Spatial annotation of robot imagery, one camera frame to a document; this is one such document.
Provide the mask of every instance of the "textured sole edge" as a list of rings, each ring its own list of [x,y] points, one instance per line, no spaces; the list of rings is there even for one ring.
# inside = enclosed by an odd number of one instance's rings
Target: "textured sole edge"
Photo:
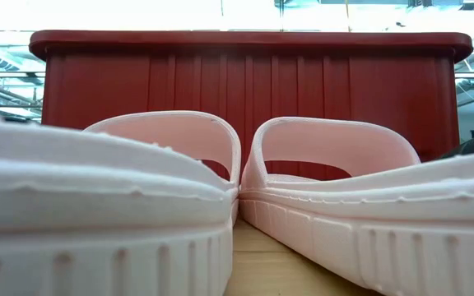
[[[232,227],[0,234],[0,295],[222,295]]]
[[[474,223],[329,217],[257,199],[244,220],[319,265],[386,295],[474,295]]]
[[[231,222],[235,225],[237,222],[237,214],[239,214],[239,199],[235,198],[231,204]]]

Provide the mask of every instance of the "wooden floor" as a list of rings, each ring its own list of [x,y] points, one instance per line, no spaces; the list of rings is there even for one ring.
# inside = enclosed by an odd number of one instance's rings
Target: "wooden floor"
[[[234,228],[233,273],[225,296],[378,296],[333,274],[250,224]]]

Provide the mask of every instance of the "white slide sandal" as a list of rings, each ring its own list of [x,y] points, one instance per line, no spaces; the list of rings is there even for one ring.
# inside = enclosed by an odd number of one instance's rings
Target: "white slide sandal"
[[[207,113],[0,123],[0,296],[222,295],[239,167],[237,134]]]
[[[327,164],[352,178],[269,175],[264,161]],[[253,139],[243,218],[330,271],[386,295],[474,295],[474,155],[420,164],[369,123],[274,118]]]

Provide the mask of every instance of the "pink slide sandal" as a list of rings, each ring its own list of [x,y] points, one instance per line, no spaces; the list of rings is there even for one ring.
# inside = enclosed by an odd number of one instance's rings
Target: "pink slide sandal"
[[[239,167],[237,134],[207,113],[0,123],[0,295],[222,295]]]
[[[265,161],[328,164],[352,178],[268,174]],[[256,132],[241,215],[340,276],[386,295],[474,295],[474,155],[420,164],[369,123],[274,118]]]

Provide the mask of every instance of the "red plastic crate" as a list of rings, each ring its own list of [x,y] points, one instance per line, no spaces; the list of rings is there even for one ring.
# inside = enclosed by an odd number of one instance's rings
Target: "red plastic crate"
[[[269,118],[351,119],[399,132],[432,160],[458,145],[453,64],[472,42],[459,33],[46,30],[32,35],[30,51],[47,61],[44,124],[84,128],[126,113],[202,110],[239,133],[244,163]],[[268,169],[342,175],[317,164]]]

